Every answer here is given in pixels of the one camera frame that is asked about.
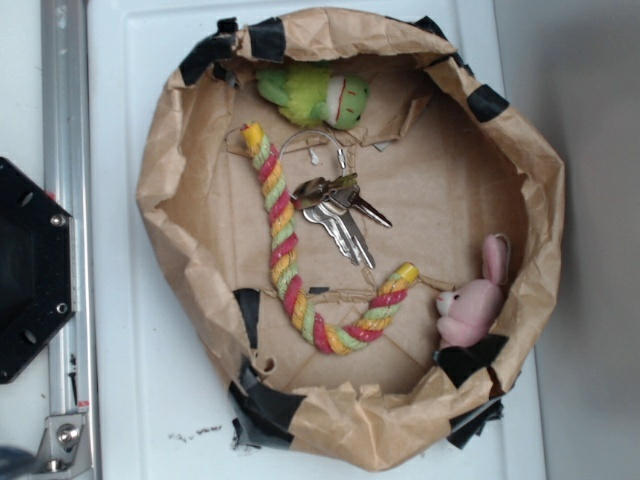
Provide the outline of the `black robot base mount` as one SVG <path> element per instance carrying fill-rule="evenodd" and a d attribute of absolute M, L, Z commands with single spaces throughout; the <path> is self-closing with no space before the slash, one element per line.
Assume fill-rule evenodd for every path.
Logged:
<path fill-rule="evenodd" d="M 14 381 L 74 314 L 72 217 L 1 159 L 1 383 Z"/>

